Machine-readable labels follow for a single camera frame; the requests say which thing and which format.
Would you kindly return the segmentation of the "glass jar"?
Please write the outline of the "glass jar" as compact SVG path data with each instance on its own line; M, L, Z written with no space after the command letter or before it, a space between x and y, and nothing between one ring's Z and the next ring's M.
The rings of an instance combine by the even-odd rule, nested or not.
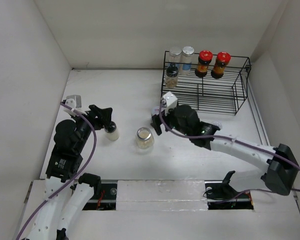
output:
M135 142L137 145L137 152L141 155L146 155L153 150L155 139L148 127L140 127L136 131Z

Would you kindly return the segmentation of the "black cap white bottle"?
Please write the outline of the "black cap white bottle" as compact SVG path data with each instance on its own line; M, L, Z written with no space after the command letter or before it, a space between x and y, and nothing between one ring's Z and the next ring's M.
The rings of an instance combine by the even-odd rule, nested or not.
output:
M119 139L120 133L114 121L104 126L105 136L108 140L114 142Z

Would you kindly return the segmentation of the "black cap beige bottle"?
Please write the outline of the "black cap beige bottle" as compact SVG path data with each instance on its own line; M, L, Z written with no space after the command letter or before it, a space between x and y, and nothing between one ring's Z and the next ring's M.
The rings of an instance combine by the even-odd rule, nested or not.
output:
M179 70L175 63L170 63L165 73L165 86L175 88L178 84Z

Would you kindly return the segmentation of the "silver lid spice shaker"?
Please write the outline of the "silver lid spice shaker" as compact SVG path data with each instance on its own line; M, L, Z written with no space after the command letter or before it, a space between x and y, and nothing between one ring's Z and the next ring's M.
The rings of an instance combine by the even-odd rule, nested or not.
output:
M168 52L168 62L171 64L175 64L177 68L179 68L181 62L182 49L180 47L171 47Z

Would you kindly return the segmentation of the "red lid sauce jar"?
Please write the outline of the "red lid sauce jar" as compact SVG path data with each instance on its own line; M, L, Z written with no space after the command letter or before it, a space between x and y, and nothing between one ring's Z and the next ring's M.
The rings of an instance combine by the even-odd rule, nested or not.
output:
M211 76L214 79L220 79L224 75L226 66L231 60L231 55L225 51L221 51L217 54L214 66L211 70Z
M213 59L213 53L209 50L202 50L198 55L198 64L195 69L195 75L198 78L203 78L207 75L209 65Z

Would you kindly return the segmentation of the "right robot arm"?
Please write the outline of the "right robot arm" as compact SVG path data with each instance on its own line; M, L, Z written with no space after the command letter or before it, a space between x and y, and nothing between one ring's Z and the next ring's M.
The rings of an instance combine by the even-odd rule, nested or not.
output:
M162 134L161 126L164 126L165 131L188 139L199 148L224 153L257 168L255 173L228 171L217 186L208 190L208 197L215 195L217 200L225 200L250 190L288 196L293 190L300 167L291 148L285 144L274 147L219 135L218 125L201 121L197 112L185 104L160 108L151 117L151 126L157 135Z

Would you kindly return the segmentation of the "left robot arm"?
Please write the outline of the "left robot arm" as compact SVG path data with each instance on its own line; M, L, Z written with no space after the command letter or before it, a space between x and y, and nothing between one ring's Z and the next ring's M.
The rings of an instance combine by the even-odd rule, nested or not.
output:
M45 172L43 201L25 221L16 237L18 240L22 239L30 221L34 223L26 240L67 239L74 219L88 200L97 198L102 191L99 176L83 173L94 152L85 163L81 153L90 136L93 136L92 150L96 149L97 131L104 129L112 133L116 130L112 121L113 109L92 104L88 111L82 111L70 100L64 100L60 105L71 118L55 127L54 147Z

